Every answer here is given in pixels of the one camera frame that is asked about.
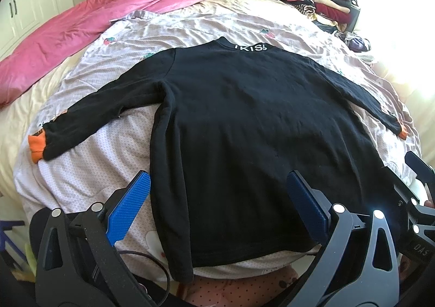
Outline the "right hand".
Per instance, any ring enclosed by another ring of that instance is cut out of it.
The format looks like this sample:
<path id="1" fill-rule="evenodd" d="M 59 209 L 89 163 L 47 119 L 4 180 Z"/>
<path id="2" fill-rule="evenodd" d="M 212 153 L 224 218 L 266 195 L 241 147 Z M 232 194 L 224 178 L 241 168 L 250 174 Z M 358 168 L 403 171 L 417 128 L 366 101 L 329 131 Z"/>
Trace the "right hand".
<path id="1" fill-rule="evenodd" d="M 401 282 L 434 258 L 434 207 L 420 205 L 412 197 L 405 209 L 405 221 L 397 242 L 397 251 L 402 255 Z"/>

